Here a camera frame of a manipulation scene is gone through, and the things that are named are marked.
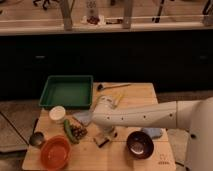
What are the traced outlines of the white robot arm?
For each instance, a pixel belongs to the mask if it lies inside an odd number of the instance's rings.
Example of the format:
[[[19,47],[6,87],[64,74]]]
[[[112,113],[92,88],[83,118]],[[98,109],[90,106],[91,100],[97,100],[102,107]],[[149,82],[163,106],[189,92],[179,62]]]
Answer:
[[[213,97],[113,109],[111,98],[104,96],[100,98],[93,111],[92,121],[104,131],[113,126],[188,131],[186,169],[213,171]]]

